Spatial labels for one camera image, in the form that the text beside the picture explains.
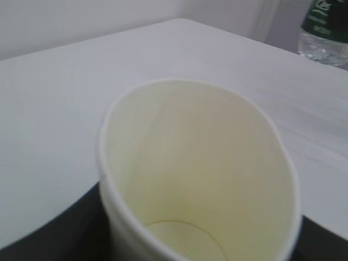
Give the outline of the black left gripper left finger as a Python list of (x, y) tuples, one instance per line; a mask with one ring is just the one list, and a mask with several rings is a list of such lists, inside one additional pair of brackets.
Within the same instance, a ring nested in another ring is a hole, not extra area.
[(119, 260), (99, 185), (44, 226), (2, 248), (1, 260)]

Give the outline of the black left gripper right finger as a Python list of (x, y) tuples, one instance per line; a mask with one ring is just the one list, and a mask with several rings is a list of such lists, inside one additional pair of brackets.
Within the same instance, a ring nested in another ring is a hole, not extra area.
[(347, 261), (347, 240), (304, 216), (292, 260)]

